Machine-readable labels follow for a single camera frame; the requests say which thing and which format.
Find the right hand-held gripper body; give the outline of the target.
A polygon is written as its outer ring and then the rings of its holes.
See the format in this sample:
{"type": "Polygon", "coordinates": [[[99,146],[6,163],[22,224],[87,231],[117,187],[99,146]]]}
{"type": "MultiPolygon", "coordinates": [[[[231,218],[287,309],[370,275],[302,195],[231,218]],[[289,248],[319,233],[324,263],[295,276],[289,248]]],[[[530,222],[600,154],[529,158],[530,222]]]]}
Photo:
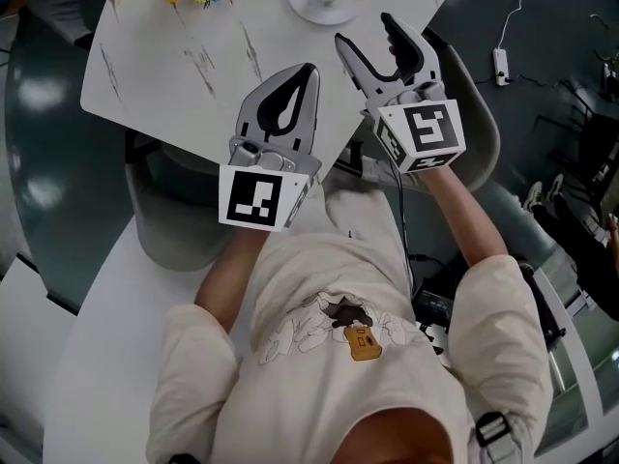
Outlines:
{"type": "Polygon", "coordinates": [[[447,98],[440,80],[362,79],[360,90],[372,131],[398,172],[449,164],[466,150],[457,102],[447,98]]]}

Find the cream printed sweatshirt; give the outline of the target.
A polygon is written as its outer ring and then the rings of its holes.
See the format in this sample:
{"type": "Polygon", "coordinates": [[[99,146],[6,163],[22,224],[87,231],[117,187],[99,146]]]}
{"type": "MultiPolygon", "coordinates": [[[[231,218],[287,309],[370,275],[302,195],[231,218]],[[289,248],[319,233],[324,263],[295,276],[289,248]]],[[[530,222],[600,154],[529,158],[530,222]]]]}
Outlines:
{"type": "Polygon", "coordinates": [[[251,349],[227,394],[175,414],[172,376],[154,396],[148,464],[327,464],[382,410],[441,422],[456,464],[479,464],[475,426],[504,415],[530,464],[552,398],[535,300],[518,263],[492,256],[461,280],[441,360],[415,323],[407,279],[370,245],[335,234],[274,240],[253,276],[251,349]]]}

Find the plain white table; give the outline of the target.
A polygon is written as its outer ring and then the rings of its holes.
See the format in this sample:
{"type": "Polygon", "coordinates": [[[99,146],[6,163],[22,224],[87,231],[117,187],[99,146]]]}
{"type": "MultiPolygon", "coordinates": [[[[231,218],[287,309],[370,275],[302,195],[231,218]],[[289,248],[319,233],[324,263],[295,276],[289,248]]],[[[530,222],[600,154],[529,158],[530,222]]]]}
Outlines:
{"type": "Polygon", "coordinates": [[[25,464],[146,464],[161,374],[172,376],[175,414],[227,394],[250,328],[227,333],[194,305],[202,278],[156,265],[134,223],[76,313],[12,264],[0,284],[0,412],[34,448],[25,464]]]}

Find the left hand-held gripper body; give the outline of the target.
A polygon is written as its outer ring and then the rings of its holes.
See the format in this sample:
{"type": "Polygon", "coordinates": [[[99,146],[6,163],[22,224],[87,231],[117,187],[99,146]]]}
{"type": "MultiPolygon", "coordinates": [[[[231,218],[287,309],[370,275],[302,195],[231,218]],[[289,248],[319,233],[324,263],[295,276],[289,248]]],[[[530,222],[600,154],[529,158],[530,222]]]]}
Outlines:
{"type": "Polygon", "coordinates": [[[296,217],[317,181],[321,161],[311,154],[234,136],[220,166],[219,222],[281,232],[296,217]]]}

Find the person's right forearm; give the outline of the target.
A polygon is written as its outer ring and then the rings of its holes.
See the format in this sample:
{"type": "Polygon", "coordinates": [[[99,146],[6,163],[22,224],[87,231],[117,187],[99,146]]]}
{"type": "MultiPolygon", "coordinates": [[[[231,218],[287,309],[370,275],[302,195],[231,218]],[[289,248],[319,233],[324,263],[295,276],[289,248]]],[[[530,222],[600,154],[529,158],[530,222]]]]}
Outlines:
{"type": "Polygon", "coordinates": [[[421,176],[469,267],[508,254],[499,231],[450,166],[425,171],[421,176]]]}

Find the large black bag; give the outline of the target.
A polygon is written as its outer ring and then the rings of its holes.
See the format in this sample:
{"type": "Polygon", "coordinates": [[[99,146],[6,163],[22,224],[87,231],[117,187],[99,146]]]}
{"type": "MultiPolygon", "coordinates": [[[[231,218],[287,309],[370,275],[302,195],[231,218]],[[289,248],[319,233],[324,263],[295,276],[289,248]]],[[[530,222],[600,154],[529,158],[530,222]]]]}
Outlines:
{"type": "Polygon", "coordinates": [[[529,285],[532,291],[538,310],[538,315],[540,318],[540,324],[545,340],[545,347],[548,353],[550,353],[556,348],[559,341],[566,334],[566,331],[564,328],[560,328],[558,326],[558,323],[547,304],[544,294],[542,293],[540,287],[534,279],[533,267],[523,259],[517,259],[517,263],[519,265],[524,280],[529,285]]]}

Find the cream trousers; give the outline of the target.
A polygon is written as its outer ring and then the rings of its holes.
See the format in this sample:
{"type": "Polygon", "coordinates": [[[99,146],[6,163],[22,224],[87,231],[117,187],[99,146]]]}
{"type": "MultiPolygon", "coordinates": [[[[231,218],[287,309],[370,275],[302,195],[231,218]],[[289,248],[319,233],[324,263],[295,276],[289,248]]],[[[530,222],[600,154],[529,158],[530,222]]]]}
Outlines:
{"type": "Polygon", "coordinates": [[[323,188],[327,215],[339,231],[405,262],[394,212],[379,185],[344,179],[325,181],[323,188]]]}

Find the black recorder box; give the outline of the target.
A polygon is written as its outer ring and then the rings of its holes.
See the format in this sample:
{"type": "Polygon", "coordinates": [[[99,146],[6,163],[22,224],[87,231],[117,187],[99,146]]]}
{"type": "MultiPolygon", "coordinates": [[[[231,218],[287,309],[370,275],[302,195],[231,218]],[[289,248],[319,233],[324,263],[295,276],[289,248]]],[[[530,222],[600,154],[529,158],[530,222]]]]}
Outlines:
{"type": "Polygon", "coordinates": [[[454,301],[429,291],[420,285],[412,298],[416,321],[422,327],[450,328],[454,301]]]}

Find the white power strip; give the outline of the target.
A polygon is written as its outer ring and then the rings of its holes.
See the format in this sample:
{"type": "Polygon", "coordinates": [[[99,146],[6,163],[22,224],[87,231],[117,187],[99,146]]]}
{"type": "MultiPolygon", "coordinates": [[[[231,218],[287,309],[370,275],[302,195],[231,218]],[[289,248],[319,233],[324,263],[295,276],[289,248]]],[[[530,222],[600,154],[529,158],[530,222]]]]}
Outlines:
{"type": "Polygon", "coordinates": [[[492,50],[492,60],[494,66],[494,81],[499,87],[507,86],[511,81],[507,51],[503,48],[495,47],[492,50]]]}

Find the black metal chairs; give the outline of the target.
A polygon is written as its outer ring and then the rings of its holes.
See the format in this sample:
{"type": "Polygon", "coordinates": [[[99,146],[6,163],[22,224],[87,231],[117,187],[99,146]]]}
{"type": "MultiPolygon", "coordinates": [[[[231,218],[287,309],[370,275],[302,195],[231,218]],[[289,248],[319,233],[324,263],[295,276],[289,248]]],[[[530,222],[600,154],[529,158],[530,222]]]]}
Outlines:
{"type": "Polygon", "coordinates": [[[544,122],[575,137],[574,158],[559,149],[552,149],[547,157],[565,168],[579,182],[580,188],[572,186],[572,189],[583,193],[591,203],[601,204],[613,178],[619,172],[619,118],[596,112],[570,82],[561,80],[558,85],[576,100],[572,112],[578,113],[582,120],[572,118],[574,126],[570,127],[538,115],[534,126],[544,122]]]}

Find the white marble table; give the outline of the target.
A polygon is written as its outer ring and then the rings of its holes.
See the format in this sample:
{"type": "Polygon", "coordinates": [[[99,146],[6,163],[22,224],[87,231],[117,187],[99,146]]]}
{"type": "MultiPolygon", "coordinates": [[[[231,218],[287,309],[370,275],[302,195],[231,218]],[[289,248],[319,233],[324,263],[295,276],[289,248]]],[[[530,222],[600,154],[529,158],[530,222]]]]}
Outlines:
{"type": "Polygon", "coordinates": [[[320,74],[313,154],[329,169],[362,121],[365,100],[337,56],[334,36],[351,39],[383,74],[396,64],[382,13],[417,30],[446,0],[351,0],[340,25],[300,17],[288,0],[113,0],[104,5],[89,54],[82,108],[213,161],[230,185],[228,143],[241,104],[263,80],[314,64],[320,74]]]}

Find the person's left forearm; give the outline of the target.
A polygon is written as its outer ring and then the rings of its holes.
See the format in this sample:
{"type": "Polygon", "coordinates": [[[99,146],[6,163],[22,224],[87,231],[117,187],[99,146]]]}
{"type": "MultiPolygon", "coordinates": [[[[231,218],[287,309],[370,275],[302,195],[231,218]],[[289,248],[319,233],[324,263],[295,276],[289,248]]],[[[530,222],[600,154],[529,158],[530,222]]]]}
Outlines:
{"type": "Polygon", "coordinates": [[[236,227],[232,238],[200,284],[194,303],[230,333],[270,233],[236,227]]]}

